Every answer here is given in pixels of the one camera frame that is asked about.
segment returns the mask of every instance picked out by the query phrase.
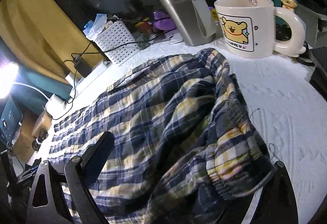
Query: white mug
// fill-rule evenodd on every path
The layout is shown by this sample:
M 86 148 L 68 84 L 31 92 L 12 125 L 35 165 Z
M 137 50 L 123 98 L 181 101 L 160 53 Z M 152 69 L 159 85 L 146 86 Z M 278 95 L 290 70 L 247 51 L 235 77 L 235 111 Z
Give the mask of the white mug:
M 271 0 L 217 0 L 215 8 L 230 52 L 244 58 L 265 58 L 273 51 L 298 57 L 305 52 L 305 29 L 292 11 L 274 7 Z M 288 41 L 276 40 L 275 16 L 292 31 Z

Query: white perforated basket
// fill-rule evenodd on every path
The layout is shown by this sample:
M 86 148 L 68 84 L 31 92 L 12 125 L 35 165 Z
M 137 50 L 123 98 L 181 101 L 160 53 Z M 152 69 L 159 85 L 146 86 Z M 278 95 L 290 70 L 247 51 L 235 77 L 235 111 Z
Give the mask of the white perforated basket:
M 99 34 L 94 40 L 102 51 L 111 50 L 119 45 L 134 41 L 134 37 L 122 21 L 114 22 L 113 25 Z M 140 50 L 140 47 L 136 43 L 128 44 L 116 50 L 109 51 L 106 55 L 114 64 L 121 65 Z

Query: metal screw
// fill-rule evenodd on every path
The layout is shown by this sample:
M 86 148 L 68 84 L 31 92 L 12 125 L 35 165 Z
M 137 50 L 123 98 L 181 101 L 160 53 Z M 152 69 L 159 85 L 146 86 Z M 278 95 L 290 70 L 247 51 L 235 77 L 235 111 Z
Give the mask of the metal screw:
M 73 162 L 73 163 L 78 163 L 80 160 L 81 160 L 81 158 L 80 158 L 79 156 L 74 156 L 74 157 L 72 158 L 72 162 Z
M 285 167 L 285 164 L 280 160 L 277 161 L 277 165 L 280 166 L 281 168 Z
M 40 166 L 41 167 L 45 167 L 48 165 L 48 160 L 43 160 L 41 163 L 40 163 Z

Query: mug handle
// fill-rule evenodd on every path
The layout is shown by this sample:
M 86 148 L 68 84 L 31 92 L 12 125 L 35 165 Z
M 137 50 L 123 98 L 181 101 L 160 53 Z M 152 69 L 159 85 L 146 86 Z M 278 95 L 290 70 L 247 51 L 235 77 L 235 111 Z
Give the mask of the mug handle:
M 298 57 L 305 52 L 305 29 L 299 17 L 292 11 L 275 7 L 275 15 L 284 19 L 292 31 L 292 36 L 287 41 L 275 40 L 274 50 L 291 57 Z

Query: checkered cloth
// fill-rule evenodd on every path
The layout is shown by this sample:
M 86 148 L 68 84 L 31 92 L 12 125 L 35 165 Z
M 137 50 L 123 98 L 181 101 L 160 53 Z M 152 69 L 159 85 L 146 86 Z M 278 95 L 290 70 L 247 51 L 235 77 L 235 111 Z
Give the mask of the checkered cloth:
M 82 155 L 104 131 L 115 147 L 90 193 L 109 223 L 215 223 L 219 206 L 274 174 L 236 77 L 212 48 L 135 68 L 55 126 L 48 160 Z

